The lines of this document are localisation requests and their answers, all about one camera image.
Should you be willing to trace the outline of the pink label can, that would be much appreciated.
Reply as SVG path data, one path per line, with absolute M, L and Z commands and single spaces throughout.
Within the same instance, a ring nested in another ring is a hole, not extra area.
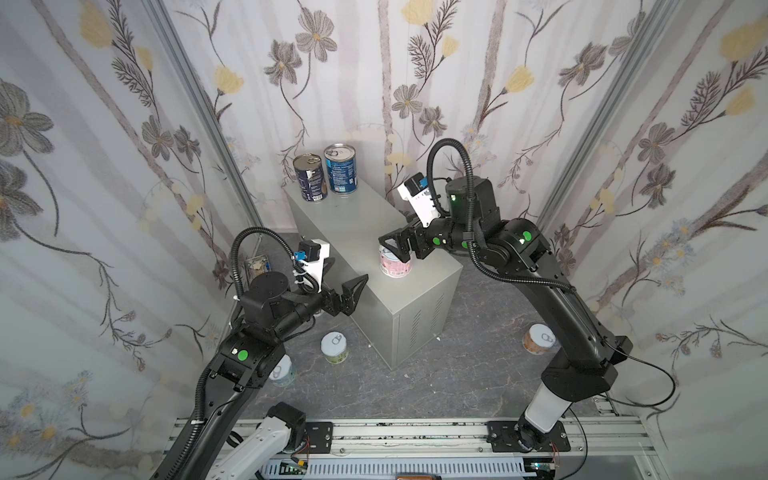
M 379 246 L 380 269 L 390 278 L 404 278 L 411 272 L 411 261 L 402 262 L 390 250 Z

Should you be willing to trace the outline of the blue label tall can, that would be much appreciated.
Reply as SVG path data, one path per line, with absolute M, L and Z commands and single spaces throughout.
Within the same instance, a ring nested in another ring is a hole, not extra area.
M 336 143 L 324 150 L 331 190 L 349 195 L 357 189 L 356 150 L 348 144 Z

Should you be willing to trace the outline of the dark navy tall can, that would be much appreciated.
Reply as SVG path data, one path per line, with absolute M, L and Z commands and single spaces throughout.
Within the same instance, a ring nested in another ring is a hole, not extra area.
M 316 154 L 302 154 L 294 158 L 293 166 L 302 198 L 307 202 L 320 202 L 328 195 L 323 161 Z

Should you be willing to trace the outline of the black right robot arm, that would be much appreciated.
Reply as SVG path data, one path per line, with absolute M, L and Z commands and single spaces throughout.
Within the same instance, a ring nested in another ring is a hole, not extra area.
M 538 451 L 573 404 L 608 392 L 632 342 L 603 326 L 560 268 L 550 243 L 530 220 L 504 220 L 491 182 L 473 173 L 464 145 L 453 138 L 430 149 L 425 173 L 405 181 L 400 196 L 416 213 L 380 237 L 403 263 L 436 249 L 464 251 L 486 277 L 516 286 L 560 344 L 524 413 L 504 439 L 518 452 Z

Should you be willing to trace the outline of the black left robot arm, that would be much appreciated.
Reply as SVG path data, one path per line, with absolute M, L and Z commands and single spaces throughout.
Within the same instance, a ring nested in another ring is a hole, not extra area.
M 269 271 L 249 284 L 242 280 L 239 249 L 251 235 L 274 239 L 288 255 L 293 275 Z M 306 415 L 280 402 L 226 456 L 220 454 L 251 399 L 268 382 L 286 355 L 288 341 L 309 332 L 315 316 L 351 315 L 368 275 L 352 278 L 336 292 L 322 284 L 333 265 L 328 244 L 306 240 L 297 249 L 276 232 L 249 227 L 233 240 L 230 273 L 236 290 L 232 329 L 200 374 L 192 412 L 155 470 L 156 479 L 251 479 L 276 455 L 309 446 Z

